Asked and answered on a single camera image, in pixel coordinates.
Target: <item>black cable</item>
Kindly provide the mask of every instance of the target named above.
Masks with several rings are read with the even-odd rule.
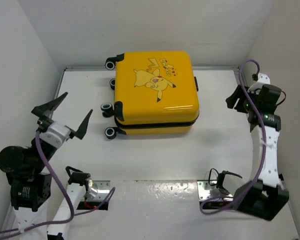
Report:
[[[215,168],[211,168],[210,171],[209,171],[208,183],[209,183],[210,186],[215,186],[215,185],[217,185],[216,183],[210,183],[212,170],[214,170],[216,172],[216,178],[218,178],[219,172]]]
[[[282,91],[282,90],[281,90],[281,92],[282,92],[283,95],[284,95],[284,99],[282,99],[282,101],[279,102],[276,106],[279,106],[280,104],[282,104],[282,103],[286,100],[286,98],[287,98],[287,94],[285,93],[285,91]]]
[[[69,177],[71,177],[71,172],[70,172],[70,170],[71,170],[71,171],[74,171],[74,172],[78,172],[78,173],[83,173],[81,170],[76,169],[76,168],[74,168],[74,167],[72,167],[72,166],[66,166],[66,167],[65,167],[65,171],[66,171],[66,173],[68,174]]]

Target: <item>red wire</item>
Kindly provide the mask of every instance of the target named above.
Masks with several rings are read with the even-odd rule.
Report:
[[[88,203],[87,203],[87,199],[84,200],[84,205],[89,208],[89,209],[96,209],[97,206],[90,206]]]

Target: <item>cable tie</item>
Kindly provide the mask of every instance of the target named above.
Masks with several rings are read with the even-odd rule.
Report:
[[[277,149],[277,147],[273,143],[265,143],[263,140],[261,140],[261,144],[271,149]]]

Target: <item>suitcase wheel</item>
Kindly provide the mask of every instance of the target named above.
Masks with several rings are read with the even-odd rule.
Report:
[[[105,111],[102,112],[102,116],[103,116],[104,118],[111,118],[111,117],[112,117],[111,114],[106,113]]]
[[[110,84],[110,88],[111,88],[112,90],[115,90],[116,79],[115,79],[115,78],[112,78],[112,79],[110,80],[109,84]]]
[[[112,104],[110,102],[102,103],[100,108],[101,111],[106,112],[107,114],[112,114],[114,111],[114,108],[112,107]]]
[[[116,67],[116,62],[115,61],[111,61],[111,60],[107,60],[106,62],[105,62],[105,68],[106,69],[108,69],[108,70],[113,70],[113,69],[115,69],[115,67]]]
[[[104,130],[104,134],[105,134],[107,139],[115,139],[116,136],[117,136],[117,132],[113,127],[107,127]]]

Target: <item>white platform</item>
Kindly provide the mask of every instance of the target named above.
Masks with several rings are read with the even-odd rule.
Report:
[[[89,170],[99,180],[196,180],[210,168],[250,176],[252,140],[244,114],[230,110],[226,98],[236,88],[232,70],[195,70],[200,116],[186,135],[118,135],[107,140],[100,105],[114,101],[109,80],[114,71],[66,71],[59,94],[69,92],[53,119],[77,128],[93,109],[86,136],[68,141],[51,163],[59,172],[66,165]]]
[[[76,128],[89,109],[94,112],[85,138],[67,142],[50,163],[66,183],[66,166],[111,180],[117,187],[109,211],[78,216],[67,240],[291,240],[298,236],[289,206],[267,222],[240,213],[205,216],[199,211],[195,180],[210,168],[248,179],[252,140],[247,118],[227,109],[225,99],[237,83],[233,70],[195,70],[200,116],[186,135],[124,136],[107,140],[100,105],[113,102],[113,71],[66,71],[59,94],[69,92],[53,119]],[[62,195],[52,181],[49,219]]]

